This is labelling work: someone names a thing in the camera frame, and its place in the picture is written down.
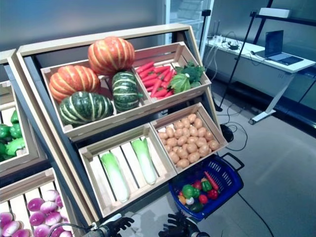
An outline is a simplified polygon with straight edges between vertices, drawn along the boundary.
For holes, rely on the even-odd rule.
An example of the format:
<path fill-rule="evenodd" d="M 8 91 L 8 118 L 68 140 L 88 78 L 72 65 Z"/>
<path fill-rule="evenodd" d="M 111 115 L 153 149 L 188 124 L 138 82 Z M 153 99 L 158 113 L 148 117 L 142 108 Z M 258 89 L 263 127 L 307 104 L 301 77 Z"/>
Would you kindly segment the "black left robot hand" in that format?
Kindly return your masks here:
<path fill-rule="evenodd" d="M 131 227 L 132 223 L 134 220 L 130 217 L 119 217 L 116 220 L 106 221 L 98 228 L 97 232 L 100 237 L 120 237 L 120 230 L 126 230 Z"/>

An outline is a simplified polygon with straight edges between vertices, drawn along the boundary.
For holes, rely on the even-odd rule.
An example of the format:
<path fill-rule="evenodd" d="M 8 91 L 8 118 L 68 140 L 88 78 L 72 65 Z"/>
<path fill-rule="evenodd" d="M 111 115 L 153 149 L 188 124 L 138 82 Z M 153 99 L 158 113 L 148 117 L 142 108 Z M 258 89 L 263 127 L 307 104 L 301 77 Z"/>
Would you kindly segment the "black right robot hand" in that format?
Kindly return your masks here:
<path fill-rule="evenodd" d="M 167 223 L 158 233 L 159 237 L 196 237 L 200 232 L 196 223 L 180 212 L 167 216 Z"/>

